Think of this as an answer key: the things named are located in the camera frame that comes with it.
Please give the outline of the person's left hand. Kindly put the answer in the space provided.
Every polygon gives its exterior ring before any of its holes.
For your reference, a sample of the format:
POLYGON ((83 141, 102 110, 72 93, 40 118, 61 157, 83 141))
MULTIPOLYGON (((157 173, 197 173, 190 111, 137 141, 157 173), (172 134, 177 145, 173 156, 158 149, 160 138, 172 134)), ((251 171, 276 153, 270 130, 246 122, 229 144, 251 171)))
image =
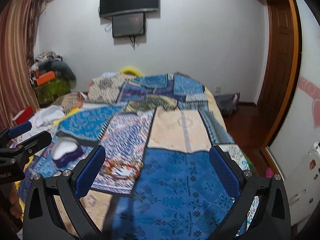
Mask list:
POLYGON ((10 212, 16 218, 20 218, 22 216, 22 207, 20 205, 19 197, 17 195, 16 185, 14 183, 10 184, 10 193, 8 196, 8 200, 10 202, 10 212))

